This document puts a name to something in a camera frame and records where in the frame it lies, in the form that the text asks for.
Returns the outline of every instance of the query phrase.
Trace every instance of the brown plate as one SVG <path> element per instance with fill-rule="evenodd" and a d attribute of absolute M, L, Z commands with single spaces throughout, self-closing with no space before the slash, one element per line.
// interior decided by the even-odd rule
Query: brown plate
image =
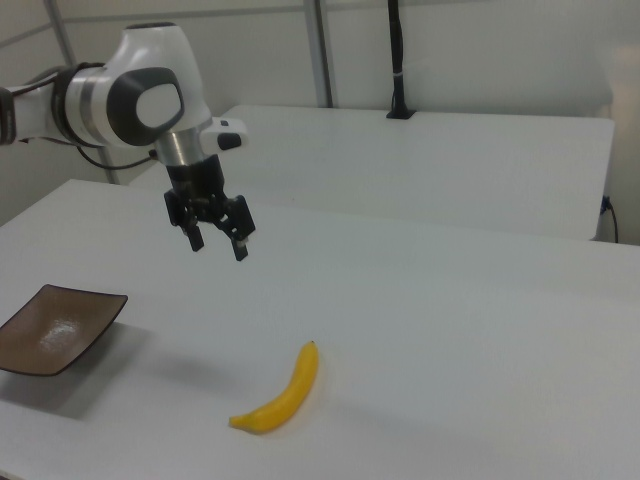
<path fill-rule="evenodd" d="M 127 299 L 45 285 L 0 327 L 0 369 L 58 375 L 100 338 Z"/>

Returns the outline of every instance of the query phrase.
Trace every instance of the yellow banana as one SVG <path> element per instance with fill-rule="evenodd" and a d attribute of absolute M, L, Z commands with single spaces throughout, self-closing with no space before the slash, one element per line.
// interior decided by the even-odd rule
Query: yellow banana
<path fill-rule="evenodd" d="M 317 371 L 318 348 L 314 342 L 309 342 L 300 349 L 287 388 L 253 412 L 229 418 L 229 426 L 250 433 L 265 433 L 279 427 L 296 413 L 311 390 Z"/>

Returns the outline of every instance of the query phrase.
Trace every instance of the white wall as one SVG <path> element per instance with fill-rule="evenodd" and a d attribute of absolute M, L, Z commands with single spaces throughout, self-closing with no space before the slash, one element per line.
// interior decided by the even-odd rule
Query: white wall
<path fill-rule="evenodd" d="M 607 193 L 640 244 L 640 2 L 401 2 L 407 100 L 421 110 L 611 116 Z M 388 109 L 386 2 L 326 0 L 334 101 Z M 601 238 L 612 238 L 610 217 Z"/>
<path fill-rule="evenodd" d="M 214 115 L 239 103 L 318 106 L 303 0 L 110 1 L 59 0 L 78 61 L 107 61 L 122 29 L 173 21 L 189 38 Z M 146 156 L 141 149 L 109 150 L 114 163 Z M 128 183 L 143 168 L 119 172 Z"/>
<path fill-rule="evenodd" d="M 60 48 L 41 0 L 0 2 L 0 85 L 21 85 L 53 65 Z M 33 141 L 0 148 L 0 225 L 70 178 L 106 181 L 75 149 Z"/>

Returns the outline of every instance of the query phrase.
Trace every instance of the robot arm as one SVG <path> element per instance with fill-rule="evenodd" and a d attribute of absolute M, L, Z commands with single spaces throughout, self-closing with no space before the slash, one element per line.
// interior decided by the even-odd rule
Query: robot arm
<path fill-rule="evenodd" d="M 82 63 L 44 72 L 24 87 L 0 88 L 0 145 L 34 137 L 81 147 L 151 146 L 167 167 L 169 219 L 194 251 L 198 221 L 230 239 L 237 260 L 255 230 L 242 196 L 227 198 L 218 154 L 246 143 L 240 120 L 214 118 L 182 29 L 133 25 L 104 65 Z"/>

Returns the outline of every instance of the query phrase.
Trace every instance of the black cable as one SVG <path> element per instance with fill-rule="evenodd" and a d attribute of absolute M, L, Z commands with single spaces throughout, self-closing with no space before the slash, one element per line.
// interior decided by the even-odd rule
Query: black cable
<path fill-rule="evenodd" d="M 84 158 L 91 165 L 98 168 L 102 168 L 103 170 L 126 170 L 128 168 L 137 167 L 138 165 L 142 165 L 143 163 L 147 163 L 148 161 L 153 160 L 151 157 L 147 157 L 147 158 L 143 158 L 142 160 L 138 160 L 137 162 L 129 163 L 127 165 L 119 165 L 117 167 L 112 167 L 110 165 L 103 165 L 101 163 L 96 162 L 89 155 L 87 155 L 84 150 L 82 150 L 82 147 L 76 147 L 76 148 L 80 152 L 80 155 L 82 155 L 82 158 Z"/>
<path fill-rule="evenodd" d="M 609 197 L 602 197 L 602 204 L 600 205 L 600 215 L 604 215 L 607 210 L 611 210 L 611 216 L 613 217 L 613 231 L 615 234 L 615 241 L 618 243 L 618 219 L 616 218 L 616 212 L 613 209 L 613 204 Z"/>
<path fill-rule="evenodd" d="M 616 243 L 618 243 L 618 220 L 616 219 L 616 212 L 611 202 L 609 202 L 609 210 L 611 210 L 611 216 L 613 217 L 613 230 L 615 232 Z"/>

